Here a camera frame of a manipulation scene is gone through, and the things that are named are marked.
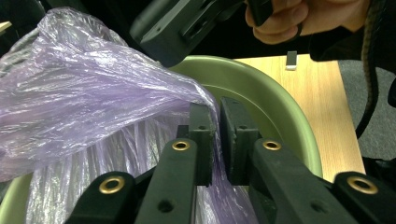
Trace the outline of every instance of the black cable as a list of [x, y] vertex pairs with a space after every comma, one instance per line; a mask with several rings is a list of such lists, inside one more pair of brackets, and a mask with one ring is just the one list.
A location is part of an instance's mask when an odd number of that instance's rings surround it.
[[364, 133], [371, 117], [375, 112], [378, 102], [378, 79], [375, 71], [375, 42], [381, 26], [382, 14], [387, 0], [373, 0], [368, 11], [365, 28], [361, 60], [363, 62], [364, 75], [367, 84], [367, 103], [361, 121], [356, 128], [358, 138]]

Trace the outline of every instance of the table surface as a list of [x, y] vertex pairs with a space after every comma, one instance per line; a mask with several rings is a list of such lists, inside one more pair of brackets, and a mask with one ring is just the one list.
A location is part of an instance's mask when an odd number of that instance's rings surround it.
[[11, 26], [11, 22], [9, 21], [0, 22], [0, 33], [5, 31], [10, 26]]
[[337, 61], [317, 63], [298, 55], [297, 69], [286, 70], [286, 56], [238, 59], [282, 85], [305, 113], [318, 144], [323, 178], [345, 171], [364, 173], [361, 151]]

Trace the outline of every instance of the human hand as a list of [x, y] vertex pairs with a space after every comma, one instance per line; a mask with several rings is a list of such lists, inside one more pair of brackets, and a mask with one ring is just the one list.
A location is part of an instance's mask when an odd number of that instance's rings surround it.
[[278, 44], [297, 35], [312, 35], [343, 26], [351, 32], [359, 30], [366, 19], [370, 0], [272, 0], [274, 13], [261, 26], [255, 26], [247, 7], [247, 25], [266, 44]]

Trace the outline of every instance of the purple plastic bag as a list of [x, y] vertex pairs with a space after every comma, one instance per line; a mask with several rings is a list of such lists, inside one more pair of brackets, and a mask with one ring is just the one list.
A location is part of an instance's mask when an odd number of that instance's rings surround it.
[[[34, 32], [0, 60], [0, 181], [34, 172], [27, 223], [63, 223], [100, 174], [155, 166], [177, 125], [188, 124], [190, 103], [208, 105], [218, 123], [199, 83], [92, 16], [53, 9]], [[198, 188], [196, 221], [256, 223], [246, 192], [227, 181], [218, 133], [214, 144], [213, 186]]]

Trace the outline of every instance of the green bowl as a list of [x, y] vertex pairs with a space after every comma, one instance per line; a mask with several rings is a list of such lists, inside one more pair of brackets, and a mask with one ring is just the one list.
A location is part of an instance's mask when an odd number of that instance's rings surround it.
[[[171, 70], [196, 79], [218, 100], [228, 96], [245, 105], [265, 137], [286, 143], [308, 169], [322, 177], [315, 136], [294, 99], [263, 72], [234, 60], [189, 56]], [[16, 178], [0, 205], [0, 223], [24, 223], [31, 175]]]

